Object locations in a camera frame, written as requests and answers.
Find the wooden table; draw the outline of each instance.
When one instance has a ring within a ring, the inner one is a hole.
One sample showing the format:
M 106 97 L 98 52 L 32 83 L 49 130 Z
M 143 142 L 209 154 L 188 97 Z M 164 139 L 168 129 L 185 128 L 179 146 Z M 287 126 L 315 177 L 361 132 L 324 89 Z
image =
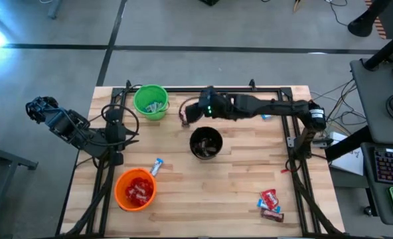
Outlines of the wooden table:
M 292 86 L 292 90 L 294 100 L 311 98 L 307 86 Z M 89 119 L 110 102 L 111 92 L 111 87 L 95 89 Z M 254 95 L 266 100 L 276 98 L 274 93 Z M 128 94 L 126 104 L 135 111 L 132 96 Z M 141 127 L 136 139 L 140 142 L 127 146 L 123 152 L 124 165 L 116 167 L 114 182 L 128 169 L 150 169 L 159 157 L 165 163 L 156 177 L 157 196 L 144 211 L 125 212 L 112 195 L 106 236 L 300 236 L 291 175 L 281 173 L 287 160 L 281 118 L 273 116 L 264 121 L 254 117 L 237 122 L 202 118 L 183 129 L 177 112 L 191 96 L 196 94 L 169 93 L 170 108 L 161 121 L 148 121 L 138 114 Z M 135 129 L 135 120 L 129 114 L 125 114 L 124 123 Z M 92 122 L 92 127 L 104 126 L 101 118 Z M 189 149 L 191 133 L 200 126 L 216 128 L 224 140 L 219 155 L 209 161 L 197 159 Z M 78 162 L 87 158 L 89 155 L 80 152 Z M 317 204 L 335 227 L 344 231 L 326 160 L 312 157 L 307 163 Z M 76 169 L 61 232 L 70 230 L 90 204 L 95 175 L 91 161 Z M 259 192 L 266 189 L 276 189 L 284 223 L 260 218 L 256 203 Z M 306 204 L 305 213 L 311 225 Z

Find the black bucket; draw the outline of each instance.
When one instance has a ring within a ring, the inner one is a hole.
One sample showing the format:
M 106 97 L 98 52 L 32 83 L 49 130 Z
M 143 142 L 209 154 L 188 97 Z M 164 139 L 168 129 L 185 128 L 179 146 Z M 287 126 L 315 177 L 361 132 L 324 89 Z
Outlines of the black bucket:
M 212 159 L 222 149 L 223 139 L 217 130 L 199 127 L 192 133 L 189 145 L 199 159 Z

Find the desk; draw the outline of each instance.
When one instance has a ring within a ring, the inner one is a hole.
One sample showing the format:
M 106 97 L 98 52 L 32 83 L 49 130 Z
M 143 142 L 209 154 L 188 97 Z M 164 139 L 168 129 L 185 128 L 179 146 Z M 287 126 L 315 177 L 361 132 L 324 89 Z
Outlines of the desk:
M 383 147 L 393 149 L 392 145 L 382 145 Z M 364 155 L 364 168 L 366 177 L 368 179 L 369 189 L 372 194 L 373 202 L 370 202 L 372 209 L 374 209 L 381 221 L 388 225 L 393 225 L 393 206 L 391 203 L 391 196 L 388 192 L 393 185 L 388 183 L 379 183 L 375 181 L 374 164 L 375 157 L 373 149 L 376 147 L 373 143 L 362 143 L 361 149 Z
M 307 86 L 293 86 L 292 91 L 294 100 L 311 98 Z M 111 87 L 95 89 L 89 119 L 110 102 L 111 93 Z M 265 100 L 275 96 L 273 93 L 252 94 Z M 105 236 L 300 236 L 291 175 L 280 172 L 287 160 L 281 118 L 274 116 L 263 121 L 255 117 L 237 122 L 203 118 L 183 129 L 177 116 L 179 106 L 197 95 L 169 92 L 170 107 L 161 121 L 148 121 L 138 114 L 140 130 L 136 139 L 140 142 L 123 151 L 124 165 L 116 167 L 114 181 L 128 169 L 150 169 L 156 158 L 162 158 L 165 163 L 156 177 L 157 196 L 144 211 L 125 212 L 112 195 Z M 126 105 L 135 111 L 132 96 L 128 94 Z M 135 129 L 130 115 L 125 114 L 123 122 L 131 130 Z M 103 119 L 92 122 L 92 127 L 104 126 Z M 214 127 L 223 136 L 221 152 L 209 161 L 198 160 L 189 149 L 189 137 L 200 126 Z M 80 152 L 78 162 L 87 158 L 86 153 Z M 344 231 L 326 160 L 313 157 L 307 163 L 316 202 L 334 226 Z M 91 161 L 75 170 L 61 232 L 70 230 L 90 204 L 95 174 Z M 279 205 L 285 213 L 284 223 L 260 218 L 256 202 L 259 192 L 266 189 L 276 189 Z M 307 205 L 305 212 L 309 224 Z M 99 225 L 98 216 L 96 218 L 95 223 Z
M 365 69 L 360 60 L 352 61 L 350 66 L 368 126 L 326 149 L 328 160 L 334 160 L 360 147 L 362 143 L 393 145 L 393 119 L 388 115 L 385 107 L 387 99 L 393 95 L 393 63 L 383 62 L 375 71 Z M 379 212 L 381 221 L 385 224 L 393 224 L 393 209 L 389 194 L 388 191 L 383 190 L 391 185 L 375 181 L 368 156 L 369 147 L 364 146 L 364 168 L 371 189 L 370 192 L 367 191 L 368 198 L 371 206 Z

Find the concrete floor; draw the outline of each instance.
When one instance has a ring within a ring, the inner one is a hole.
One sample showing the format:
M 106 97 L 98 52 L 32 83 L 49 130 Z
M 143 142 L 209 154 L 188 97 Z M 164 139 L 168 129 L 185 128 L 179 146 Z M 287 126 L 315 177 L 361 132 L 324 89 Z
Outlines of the concrete floor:
M 13 32 L 10 43 L 108 44 L 120 2 L 64 1 L 53 21 L 46 17 L 49 5 L 37 0 L 0 0 L 0 19 Z M 352 36 L 323 0 L 306 0 L 294 14 L 292 5 L 292 0 L 223 0 L 215 7 L 197 0 L 129 0 L 116 44 L 379 49 L 387 43 L 375 30 L 367 38 Z M 348 23 L 365 9 L 363 0 L 353 0 L 337 13 Z M 0 149 L 39 162 L 36 171 L 20 169 L 15 175 L 2 206 L 0 234 L 54 235 L 77 150 L 32 122 L 24 105 L 36 96 L 53 96 L 61 106 L 87 115 L 104 55 L 104 50 L 0 50 Z M 362 57 L 368 55 L 119 50 L 112 54 L 104 85 L 123 86 L 126 80 L 245 85 L 253 78 L 258 85 L 304 84 L 323 93 L 349 81 L 349 62 Z M 328 96 L 337 99 L 339 93 Z M 335 104 L 317 101 L 327 112 Z M 347 102 L 362 112 L 357 92 Z M 364 190 L 337 189 L 337 198 L 348 233 L 393 236 L 393 227 L 360 213 Z

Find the rgb keyboard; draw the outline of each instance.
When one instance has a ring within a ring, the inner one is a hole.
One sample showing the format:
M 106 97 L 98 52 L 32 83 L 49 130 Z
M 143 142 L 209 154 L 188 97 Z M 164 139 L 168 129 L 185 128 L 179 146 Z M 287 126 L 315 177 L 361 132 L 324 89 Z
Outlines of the rgb keyboard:
M 376 180 L 384 183 L 393 183 L 393 153 L 374 150 Z

